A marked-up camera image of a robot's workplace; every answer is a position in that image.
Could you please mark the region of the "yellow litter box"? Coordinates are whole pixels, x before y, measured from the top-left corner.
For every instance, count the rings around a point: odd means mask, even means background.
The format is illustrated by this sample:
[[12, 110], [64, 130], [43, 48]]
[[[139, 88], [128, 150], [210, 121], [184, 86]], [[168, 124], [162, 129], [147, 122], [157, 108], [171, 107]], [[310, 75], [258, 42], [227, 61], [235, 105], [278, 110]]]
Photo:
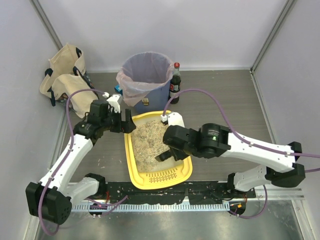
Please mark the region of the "yellow litter box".
[[[163, 111], [151, 111], [133, 116], [133, 122], [136, 126], [144, 124], [147, 121], [161, 120]], [[182, 163], [175, 167], [155, 171], [138, 172], [133, 152], [131, 133], [124, 134], [124, 145], [127, 159], [127, 166], [130, 180], [135, 187], [141, 190], [155, 190], [171, 187], [186, 181], [192, 174], [193, 164], [190, 156], [181, 160]]]

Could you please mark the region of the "black litter scoop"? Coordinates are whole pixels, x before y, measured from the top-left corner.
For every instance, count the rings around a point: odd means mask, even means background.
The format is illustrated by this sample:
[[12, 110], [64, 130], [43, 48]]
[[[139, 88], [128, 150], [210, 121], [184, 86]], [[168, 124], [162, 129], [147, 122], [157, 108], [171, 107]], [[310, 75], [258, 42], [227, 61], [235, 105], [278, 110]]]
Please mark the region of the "black litter scoop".
[[158, 162], [164, 162], [165, 160], [169, 159], [172, 157], [172, 153], [171, 153], [171, 150], [167, 150], [165, 152], [162, 152], [161, 154], [157, 155], [155, 157], [155, 159], [158, 161]]

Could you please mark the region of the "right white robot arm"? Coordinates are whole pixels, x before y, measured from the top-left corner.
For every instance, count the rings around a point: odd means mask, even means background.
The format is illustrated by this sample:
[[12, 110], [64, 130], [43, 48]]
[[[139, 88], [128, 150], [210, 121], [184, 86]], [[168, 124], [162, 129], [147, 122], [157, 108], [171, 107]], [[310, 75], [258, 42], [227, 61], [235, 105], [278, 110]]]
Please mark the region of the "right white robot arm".
[[156, 159], [160, 162], [174, 157], [175, 161], [188, 156], [212, 159], [230, 157], [256, 163], [258, 166], [244, 172], [233, 172], [227, 177], [227, 190], [246, 193], [249, 190], [271, 184], [281, 188], [295, 188], [305, 178], [305, 167], [297, 163], [295, 153], [302, 148], [298, 142], [289, 145], [267, 144], [271, 150], [255, 146], [254, 139], [240, 140], [228, 128], [206, 123], [199, 130], [170, 125], [162, 139], [169, 150]]

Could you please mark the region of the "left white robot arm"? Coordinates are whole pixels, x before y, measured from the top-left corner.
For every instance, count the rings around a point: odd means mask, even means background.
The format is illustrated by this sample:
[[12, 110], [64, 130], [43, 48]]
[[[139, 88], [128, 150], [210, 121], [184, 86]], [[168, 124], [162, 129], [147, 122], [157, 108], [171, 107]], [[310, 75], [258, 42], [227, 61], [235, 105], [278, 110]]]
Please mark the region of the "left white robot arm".
[[38, 183], [27, 185], [25, 193], [32, 216], [62, 225], [74, 205], [88, 197], [102, 197], [107, 192], [106, 179], [99, 174], [88, 173], [72, 186], [69, 182], [104, 132], [129, 134], [136, 129], [129, 109], [122, 120], [121, 101], [119, 94], [94, 100], [86, 119], [74, 126], [68, 144], [52, 168]]

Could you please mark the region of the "cat litter pellets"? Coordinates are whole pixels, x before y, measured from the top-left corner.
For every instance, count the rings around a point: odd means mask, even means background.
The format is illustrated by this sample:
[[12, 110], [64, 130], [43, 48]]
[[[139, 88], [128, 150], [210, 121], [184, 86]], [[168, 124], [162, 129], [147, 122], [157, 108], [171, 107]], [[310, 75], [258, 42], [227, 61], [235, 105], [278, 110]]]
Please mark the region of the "cat litter pellets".
[[175, 161], [173, 157], [165, 161], [157, 161], [156, 156], [168, 151], [169, 147], [163, 143], [163, 135], [168, 128], [160, 120], [149, 120], [140, 124], [131, 133], [131, 143], [134, 159], [139, 173], [151, 173], [176, 167], [182, 161]]

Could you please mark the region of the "small blue box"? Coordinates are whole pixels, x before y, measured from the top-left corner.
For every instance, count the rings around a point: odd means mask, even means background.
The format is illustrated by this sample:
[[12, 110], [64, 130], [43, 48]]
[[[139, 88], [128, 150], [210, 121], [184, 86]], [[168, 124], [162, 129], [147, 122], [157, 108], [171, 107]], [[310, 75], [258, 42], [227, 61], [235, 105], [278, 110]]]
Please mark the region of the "small blue box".
[[117, 94], [123, 95], [123, 89], [120, 87], [119, 84], [114, 87], [114, 90]]

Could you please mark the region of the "dark soda bottle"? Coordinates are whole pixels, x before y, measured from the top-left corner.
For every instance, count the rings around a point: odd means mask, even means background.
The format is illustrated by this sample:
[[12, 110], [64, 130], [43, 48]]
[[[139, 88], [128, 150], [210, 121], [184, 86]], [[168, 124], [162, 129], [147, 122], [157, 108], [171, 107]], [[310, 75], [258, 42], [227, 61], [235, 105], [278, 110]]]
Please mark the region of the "dark soda bottle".
[[176, 94], [181, 90], [181, 74], [180, 74], [180, 63], [174, 63], [174, 71], [170, 80], [169, 96], [168, 100], [172, 99], [171, 104], [177, 104], [179, 102], [179, 96]]

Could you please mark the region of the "beige canvas tote bag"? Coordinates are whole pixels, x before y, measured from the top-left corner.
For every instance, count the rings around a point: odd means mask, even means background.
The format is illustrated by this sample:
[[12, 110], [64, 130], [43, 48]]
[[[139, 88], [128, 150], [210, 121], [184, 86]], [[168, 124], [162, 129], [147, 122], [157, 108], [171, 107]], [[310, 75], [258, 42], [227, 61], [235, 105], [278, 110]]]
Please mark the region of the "beige canvas tote bag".
[[51, 105], [69, 105], [79, 118], [89, 112], [98, 94], [87, 74], [85, 55], [78, 47], [67, 43], [49, 60], [39, 87], [41, 94], [49, 98]]

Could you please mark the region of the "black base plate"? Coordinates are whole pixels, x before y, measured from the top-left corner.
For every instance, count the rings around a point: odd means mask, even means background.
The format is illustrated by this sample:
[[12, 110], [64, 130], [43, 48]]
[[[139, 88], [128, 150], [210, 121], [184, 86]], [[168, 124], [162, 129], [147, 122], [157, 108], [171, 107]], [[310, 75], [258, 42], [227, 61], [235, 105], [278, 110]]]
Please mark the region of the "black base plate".
[[253, 199], [254, 189], [246, 193], [228, 189], [226, 182], [220, 181], [185, 181], [161, 189], [143, 190], [131, 182], [109, 182], [104, 196], [116, 203], [127, 196], [125, 204], [130, 205], [174, 205], [181, 204], [187, 197], [191, 205], [221, 204], [234, 199]]

